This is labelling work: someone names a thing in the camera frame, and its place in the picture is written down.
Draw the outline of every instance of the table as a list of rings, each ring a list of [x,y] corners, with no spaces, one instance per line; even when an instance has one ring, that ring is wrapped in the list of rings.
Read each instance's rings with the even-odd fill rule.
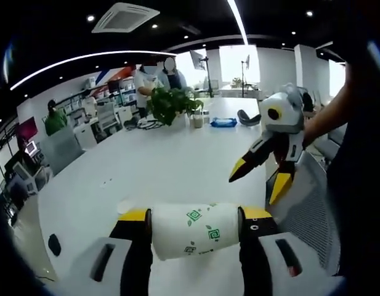
[[[248,98],[215,97],[207,99],[204,109],[211,118],[236,117],[238,109],[250,117],[259,113],[257,100]],[[182,131],[168,126],[121,130],[86,152],[39,193],[42,236],[58,278],[68,275],[76,256],[96,238],[109,236],[118,217],[116,206],[123,199],[138,207],[161,202],[263,207],[263,165],[228,183],[234,164],[260,135],[260,126],[240,124]],[[62,246],[59,257],[47,246],[52,233]],[[241,295],[238,254],[239,245],[234,245],[197,258],[162,262],[154,256],[150,295]]]

